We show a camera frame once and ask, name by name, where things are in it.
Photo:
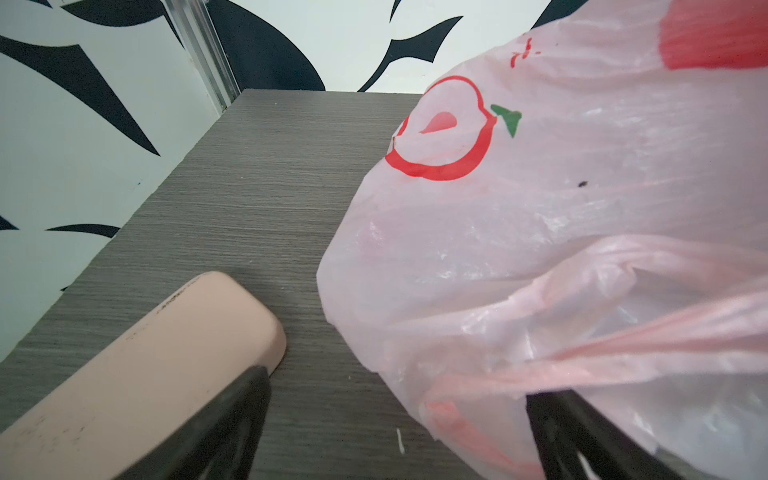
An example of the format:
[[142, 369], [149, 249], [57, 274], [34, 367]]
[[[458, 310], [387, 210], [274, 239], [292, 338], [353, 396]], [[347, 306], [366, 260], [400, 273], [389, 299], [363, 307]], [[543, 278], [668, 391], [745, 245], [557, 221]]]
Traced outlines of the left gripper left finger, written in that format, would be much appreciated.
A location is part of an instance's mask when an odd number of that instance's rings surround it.
[[271, 398], [268, 370], [251, 366], [119, 479], [246, 479]]

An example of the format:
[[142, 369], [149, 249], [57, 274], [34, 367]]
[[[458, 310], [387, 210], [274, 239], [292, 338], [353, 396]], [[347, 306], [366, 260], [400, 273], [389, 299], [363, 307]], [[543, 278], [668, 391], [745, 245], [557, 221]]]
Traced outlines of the pink plastic bag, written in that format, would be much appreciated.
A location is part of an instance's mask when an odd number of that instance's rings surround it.
[[540, 479], [525, 398], [767, 475], [767, 5], [589, 1], [449, 71], [364, 177], [322, 308], [480, 475]]

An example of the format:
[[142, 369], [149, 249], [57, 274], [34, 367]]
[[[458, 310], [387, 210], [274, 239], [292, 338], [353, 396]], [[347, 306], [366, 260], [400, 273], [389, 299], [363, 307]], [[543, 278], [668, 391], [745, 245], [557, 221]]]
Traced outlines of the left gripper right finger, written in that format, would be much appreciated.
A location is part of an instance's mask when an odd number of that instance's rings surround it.
[[572, 390], [526, 397], [526, 411], [548, 479], [678, 479]]

